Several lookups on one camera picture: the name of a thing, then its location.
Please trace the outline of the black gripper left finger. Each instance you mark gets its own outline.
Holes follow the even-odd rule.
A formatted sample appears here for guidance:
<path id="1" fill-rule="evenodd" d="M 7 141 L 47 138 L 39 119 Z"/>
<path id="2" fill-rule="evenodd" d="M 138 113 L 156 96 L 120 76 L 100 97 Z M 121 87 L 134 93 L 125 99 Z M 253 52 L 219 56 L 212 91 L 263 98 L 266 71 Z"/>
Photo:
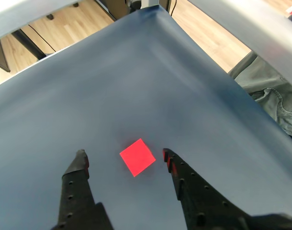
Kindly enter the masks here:
<path id="1" fill-rule="evenodd" d="M 54 230 L 111 230 L 102 203 L 95 203 L 89 186 L 89 160 L 80 149 L 62 176 L 58 222 Z"/>

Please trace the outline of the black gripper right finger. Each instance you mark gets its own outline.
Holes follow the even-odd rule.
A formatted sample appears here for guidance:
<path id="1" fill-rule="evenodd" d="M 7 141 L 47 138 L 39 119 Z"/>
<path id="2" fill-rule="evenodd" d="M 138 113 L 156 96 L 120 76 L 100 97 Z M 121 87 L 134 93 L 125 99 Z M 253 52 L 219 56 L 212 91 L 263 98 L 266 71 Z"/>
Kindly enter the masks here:
<path id="1" fill-rule="evenodd" d="M 249 215 L 203 179 L 178 154 L 163 149 L 189 230 L 248 230 Z"/>

